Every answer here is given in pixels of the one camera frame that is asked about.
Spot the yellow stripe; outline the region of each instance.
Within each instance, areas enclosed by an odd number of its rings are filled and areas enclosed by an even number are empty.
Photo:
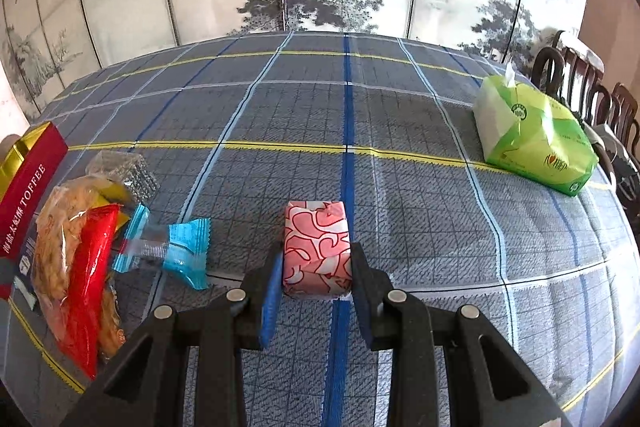
[[[569,409],[571,409],[571,407],[575,406],[578,402],[580,402],[580,400],[584,398],[584,395],[586,395],[591,389],[593,389],[600,383],[600,381],[607,375],[607,373],[611,371],[611,369],[613,369],[613,367],[616,365],[616,362],[620,359],[620,357],[624,355],[625,351],[629,348],[631,342],[633,342],[633,339],[638,334],[638,331],[640,331],[640,324],[636,326],[636,329],[633,331],[633,333],[631,333],[631,338],[629,338],[629,340],[626,341],[625,345],[622,346],[622,348],[616,354],[613,360],[607,363],[607,365],[604,366],[602,371],[600,371],[594,378],[591,379],[591,381],[587,385],[585,385],[582,388],[580,393],[576,394],[571,400],[569,400],[567,403],[565,403],[562,406],[563,411],[568,411]]]
[[[375,149],[373,147],[360,146],[352,147],[350,150],[353,150],[353,152],[356,154],[368,154],[370,156],[375,156],[376,158],[386,158],[390,160],[414,161],[421,163],[430,163],[434,165],[444,165],[448,167],[464,167],[466,165],[466,162],[462,158],[446,158],[443,156],[433,156],[430,154],[390,151]],[[508,174],[507,171],[498,169],[497,167],[491,166],[486,163],[470,161],[468,164],[476,169]]]
[[[69,94],[64,96],[56,97],[52,100],[52,102],[58,102],[60,100],[64,100],[65,98],[71,96],[72,94],[78,94],[79,92],[83,92],[89,89],[95,89],[97,87],[103,86],[104,84],[109,84],[110,82],[114,82],[121,78],[125,78],[126,76],[133,76],[134,74],[140,73],[148,73],[149,71],[158,71],[164,68],[173,68],[174,66],[182,66],[184,64],[191,64],[193,62],[198,62],[200,60],[213,60],[214,58],[217,60],[218,58],[239,58],[239,57],[260,57],[263,55],[273,55],[274,52],[246,52],[246,53],[229,53],[226,55],[207,55],[206,57],[196,57],[196,58],[187,58],[186,60],[178,60],[177,62],[169,62],[168,64],[164,64],[162,66],[152,66],[151,68],[144,68],[143,70],[131,71],[131,73],[123,73],[119,76],[114,76],[113,78],[107,78],[103,82],[99,82],[98,84],[94,84],[92,86],[86,86],[82,89],[73,90]],[[343,52],[319,52],[319,51],[281,51],[281,55],[320,55],[326,57],[344,57],[345,53]],[[383,57],[382,55],[366,55],[360,53],[347,53],[350,57],[358,57],[358,58],[377,58],[379,60],[388,60],[390,62],[399,62],[401,64],[412,64],[410,60],[404,60],[403,58],[393,58],[393,57]],[[469,76],[471,78],[479,78],[479,76],[474,74],[465,73],[463,71],[456,71],[450,68],[446,68],[444,66],[435,66],[434,64],[425,64],[422,62],[417,63],[418,66],[423,68],[430,68],[431,70],[440,70],[440,71],[448,71],[449,73],[458,74],[459,76]]]
[[[36,334],[31,329],[31,326],[27,319],[24,318],[22,312],[18,309],[18,306],[15,305],[13,299],[9,299],[9,306],[11,306],[12,311],[14,312],[15,317],[18,319],[18,322],[24,328],[24,332],[29,337],[29,340],[33,344],[33,346],[40,352],[42,358],[47,363],[47,365],[53,370],[53,372],[60,377],[60,380],[64,381],[71,389],[76,391],[76,393],[84,393],[84,386],[78,382],[74,377],[72,377],[66,370],[58,363],[56,360],[49,354],[40,341],[40,339],[36,336]]]
[[[98,150],[98,149],[210,149],[218,145],[217,141],[208,140],[141,140],[139,142],[106,142],[94,143],[90,145],[72,145],[70,151],[82,150]],[[308,153],[341,153],[344,152],[344,145],[330,144],[305,144],[305,143],[283,143],[283,142],[248,142],[248,141],[228,141],[225,143],[228,149],[253,149],[264,151],[283,151],[283,152],[308,152]],[[414,161],[420,163],[428,163],[432,165],[443,165],[447,167],[464,167],[466,162],[461,158],[447,158],[444,156],[433,156],[428,154],[400,152],[384,149],[376,149],[374,147],[354,146],[350,148],[355,154],[365,154],[375,156],[376,158],[385,158],[390,160]],[[499,174],[509,174],[516,176],[512,172],[494,167],[484,162],[470,161],[474,169],[489,172],[498,172]],[[611,190],[610,185],[588,182],[588,187],[598,190]]]
[[[244,142],[228,141],[225,143],[228,149],[257,149],[264,151],[283,152],[310,152],[337,154],[344,152],[344,145],[306,144],[306,143],[280,143],[280,142]]]

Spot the bread in plastic bag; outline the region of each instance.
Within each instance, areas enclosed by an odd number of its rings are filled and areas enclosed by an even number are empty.
[[[92,379],[97,372],[103,300],[113,301],[113,295],[104,284],[117,216],[116,204],[87,211],[81,240],[69,270],[68,293],[58,308],[62,325],[58,347]]]
[[[81,243],[81,234],[87,224],[89,211],[92,208],[108,206],[108,201],[96,188],[96,180],[91,176],[83,176],[65,182],[53,188],[36,220],[37,238],[34,248],[31,280],[40,302],[40,308],[57,341],[66,335],[65,304],[69,306],[68,292],[70,272],[76,260],[76,252]],[[117,229],[122,225],[123,217],[117,205],[109,208],[116,214]],[[107,263],[110,254],[106,252]],[[106,276],[99,281],[101,290],[101,308],[110,314],[110,320],[99,314],[101,329],[99,334],[100,350],[111,357],[114,346],[119,347],[124,341],[124,334],[119,327],[120,318],[116,311],[116,296],[113,288],[105,288]]]

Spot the green tissue package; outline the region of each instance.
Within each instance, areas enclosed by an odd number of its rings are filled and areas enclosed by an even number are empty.
[[[505,76],[487,77],[474,103],[484,161],[575,196],[598,157],[564,105]]]

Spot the snack package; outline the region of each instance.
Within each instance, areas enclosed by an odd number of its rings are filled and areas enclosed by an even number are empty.
[[[282,284],[289,296],[336,298],[351,290],[351,243],[341,201],[289,201]]]
[[[92,380],[96,375],[98,342],[102,350],[113,356],[124,342],[109,341],[113,331],[110,311],[115,295],[105,288],[111,241],[115,232],[118,206],[110,204],[92,208],[84,214],[84,227],[69,270],[66,298],[60,303],[59,320],[62,334],[57,337],[60,351],[72,359]]]
[[[63,137],[50,122],[32,128],[22,137],[11,135],[0,142],[2,299],[8,299],[11,294],[12,285],[6,281],[14,271],[17,272],[34,213],[67,149]],[[22,291],[20,281],[18,288]]]
[[[136,268],[161,267],[177,274],[194,290],[205,290],[210,227],[210,219],[156,225],[149,209],[139,204],[131,216],[113,269],[124,273]]]
[[[484,161],[575,196],[598,163],[571,111],[513,68],[489,76],[474,103]]]
[[[133,206],[139,203],[148,204],[156,195],[158,181],[149,171],[144,157],[140,154],[117,151],[100,151],[86,167],[88,176],[105,178],[116,185],[101,190],[102,195],[110,201]]]
[[[114,212],[114,229],[117,229],[123,216],[119,206],[108,204],[94,187],[92,179],[84,176],[53,188],[36,220],[37,236],[31,260],[31,283],[42,314],[58,341],[66,334],[63,305],[70,305],[68,294],[71,270],[76,261],[82,231],[94,208],[108,208],[110,212]],[[107,257],[112,240],[113,233],[109,238]],[[105,284],[105,276],[101,277],[100,291]]]

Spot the green logo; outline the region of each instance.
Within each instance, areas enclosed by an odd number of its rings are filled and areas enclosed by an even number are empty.
[[[516,103],[511,106],[511,110],[513,111],[513,114],[521,120],[527,118],[527,108],[524,107],[521,103]]]

